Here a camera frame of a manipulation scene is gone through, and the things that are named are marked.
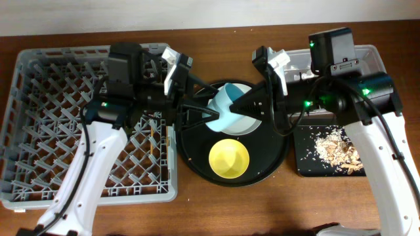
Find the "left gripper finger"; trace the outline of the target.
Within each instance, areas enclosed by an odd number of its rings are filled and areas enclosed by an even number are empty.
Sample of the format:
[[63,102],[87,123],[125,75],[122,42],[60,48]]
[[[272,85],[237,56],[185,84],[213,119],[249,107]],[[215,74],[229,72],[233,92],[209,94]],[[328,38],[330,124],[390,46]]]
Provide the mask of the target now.
[[178,108],[177,130],[188,130],[219,119],[219,112],[201,105],[183,104]]
[[186,82],[186,94],[191,99],[210,99],[213,98],[219,90],[212,87],[198,76],[189,73]]

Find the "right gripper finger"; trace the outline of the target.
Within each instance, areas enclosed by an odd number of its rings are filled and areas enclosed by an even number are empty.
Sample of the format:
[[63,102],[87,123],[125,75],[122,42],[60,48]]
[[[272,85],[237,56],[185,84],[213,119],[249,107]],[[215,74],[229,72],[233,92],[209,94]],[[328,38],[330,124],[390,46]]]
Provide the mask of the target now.
[[232,113],[244,115],[260,121],[269,121],[272,117],[267,101],[244,100],[235,101],[229,106]]
[[260,82],[252,87],[251,90],[246,92],[243,96],[236,100],[238,104],[245,103],[259,103],[264,104],[266,102],[266,83]]

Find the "yellow bowl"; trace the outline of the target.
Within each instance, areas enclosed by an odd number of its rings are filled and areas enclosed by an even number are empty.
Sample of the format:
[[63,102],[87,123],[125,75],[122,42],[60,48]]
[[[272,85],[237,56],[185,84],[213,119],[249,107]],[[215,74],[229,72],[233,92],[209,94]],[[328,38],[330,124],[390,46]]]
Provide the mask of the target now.
[[223,139],[212,146],[208,161],[217,176],[234,179],[248,169],[250,156],[247,148],[238,140]]

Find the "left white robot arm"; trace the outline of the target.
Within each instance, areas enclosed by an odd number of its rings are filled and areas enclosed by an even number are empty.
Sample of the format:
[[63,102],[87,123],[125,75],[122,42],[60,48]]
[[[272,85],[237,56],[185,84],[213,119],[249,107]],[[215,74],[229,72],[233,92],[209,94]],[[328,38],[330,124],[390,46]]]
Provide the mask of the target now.
[[158,56],[138,43],[111,45],[108,74],[96,85],[93,98],[79,112],[83,131],[71,165],[53,202],[34,229],[18,235],[91,235],[96,209],[109,173],[127,145],[136,124],[149,111],[169,123],[184,112],[219,113],[194,101],[194,86],[218,89],[190,74],[192,58],[169,47]]

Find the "blue cup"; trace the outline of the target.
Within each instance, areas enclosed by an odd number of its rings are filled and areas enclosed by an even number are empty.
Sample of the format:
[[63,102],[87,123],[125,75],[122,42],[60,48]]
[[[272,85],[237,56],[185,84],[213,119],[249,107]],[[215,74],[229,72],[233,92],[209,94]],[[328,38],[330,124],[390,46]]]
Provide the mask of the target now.
[[230,106],[243,95],[244,92],[236,85],[232,83],[224,84],[207,105],[207,108],[219,113],[217,120],[206,123],[207,127],[214,132],[221,132],[243,119],[244,115],[230,111]]

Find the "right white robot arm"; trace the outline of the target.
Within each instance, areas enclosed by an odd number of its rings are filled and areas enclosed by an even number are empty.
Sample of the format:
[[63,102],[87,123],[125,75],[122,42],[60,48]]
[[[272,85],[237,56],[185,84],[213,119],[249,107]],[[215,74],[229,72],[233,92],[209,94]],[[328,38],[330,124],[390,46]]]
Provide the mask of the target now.
[[290,135],[298,118],[315,109],[334,114],[358,151],[379,212],[377,235],[419,234],[419,172],[408,146],[402,101],[392,78],[368,73],[357,57],[352,31],[338,28],[308,38],[313,77],[289,82],[285,55],[259,47],[252,63],[264,82],[238,98],[233,113],[269,122]]

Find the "white napkin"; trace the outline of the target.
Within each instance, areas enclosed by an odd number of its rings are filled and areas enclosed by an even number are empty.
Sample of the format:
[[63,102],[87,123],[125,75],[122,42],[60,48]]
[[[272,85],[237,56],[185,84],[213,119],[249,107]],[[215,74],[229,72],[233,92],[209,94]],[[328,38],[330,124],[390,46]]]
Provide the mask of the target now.
[[308,74],[308,73],[298,73],[296,75],[293,76],[293,80],[294,81],[303,81],[306,79],[310,79],[313,78],[313,74]]

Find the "pink cup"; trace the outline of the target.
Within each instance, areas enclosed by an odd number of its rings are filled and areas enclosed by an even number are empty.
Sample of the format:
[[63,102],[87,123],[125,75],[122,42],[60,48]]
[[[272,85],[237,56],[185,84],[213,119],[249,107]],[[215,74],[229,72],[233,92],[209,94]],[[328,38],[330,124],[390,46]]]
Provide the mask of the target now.
[[152,61],[152,65],[153,65],[153,67],[155,68],[155,70],[156,70],[156,74],[157,74],[157,76],[158,77],[161,77],[161,74],[162,74],[162,66],[161,66],[161,64],[160,64],[160,61],[159,60],[153,60]]

